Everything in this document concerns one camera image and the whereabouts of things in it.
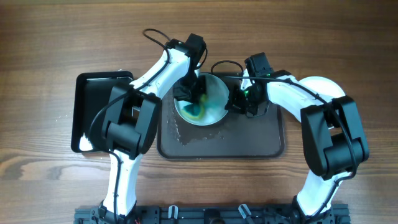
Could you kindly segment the green yellow sponge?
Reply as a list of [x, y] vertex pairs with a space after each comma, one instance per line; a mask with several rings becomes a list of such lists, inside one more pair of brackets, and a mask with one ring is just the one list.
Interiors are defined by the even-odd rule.
[[202, 119], [202, 117], [204, 117], [205, 115], [206, 101], [207, 101], [207, 95], [202, 94], [201, 97], [199, 97], [198, 102], [184, 106], [181, 109], [181, 112], [184, 115], [184, 117], [187, 117], [189, 119], [193, 120]]

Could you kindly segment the white plate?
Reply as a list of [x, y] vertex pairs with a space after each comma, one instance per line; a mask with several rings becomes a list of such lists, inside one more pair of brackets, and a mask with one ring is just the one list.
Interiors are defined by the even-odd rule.
[[201, 73], [206, 78], [206, 95], [207, 101], [205, 104], [205, 115], [202, 119], [193, 120], [184, 115], [181, 109], [191, 103], [187, 101], [177, 101], [174, 100], [175, 109], [178, 115], [186, 122], [196, 125], [196, 126], [209, 126], [221, 121], [228, 113], [225, 110], [225, 105], [227, 104], [229, 97], [229, 90], [224, 81], [220, 78], [210, 74]]
[[[346, 95], [343, 89], [337, 83], [324, 77], [307, 77], [301, 79], [298, 84], [300, 86], [303, 86], [310, 92], [314, 93], [315, 95], [318, 94], [318, 96], [325, 100], [327, 103], [330, 103], [331, 100], [334, 98], [339, 98]], [[322, 105], [323, 103], [320, 100], [316, 99], [314, 96], [312, 96], [309, 92], [299, 87], [295, 87], [295, 89], [298, 91], [300, 98], [300, 108], [298, 109], [298, 115], [296, 116], [296, 118], [301, 121], [301, 109], [312, 105]]]

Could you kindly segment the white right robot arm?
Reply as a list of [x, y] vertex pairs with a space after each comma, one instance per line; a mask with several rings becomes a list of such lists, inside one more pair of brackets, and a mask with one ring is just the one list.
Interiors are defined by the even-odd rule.
[[290, 72], [248, 69], [225, 108], [257, 114], [260, 103], [279, 105], [302, 127], [303, 153], [309, 173], [302, 190], [286, 211], [268, 217], [289, 223], [311, 223], [328, 218], [340, 184], [353, 179], [369, 148], [355, 101], [333, 81], [307, 77], [298, 81]]

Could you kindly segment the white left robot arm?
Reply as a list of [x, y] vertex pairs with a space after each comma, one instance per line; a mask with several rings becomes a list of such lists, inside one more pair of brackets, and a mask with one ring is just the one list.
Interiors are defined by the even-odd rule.
[[111, 176], [100, 219], [122, 223], [134, 216], [136, 179], [143, 155], [151, 147], [169, 90], [178, 101], [201, 103], [206, 87], [198, 77], [200, 59], [206, 57], [203, 37], [191, 34], [185, 42], [169, 40], [159, 61], [131, 83], [113, 86], [108, 103], [93, 118], [88, 134], [93, 149], [109, 154]]

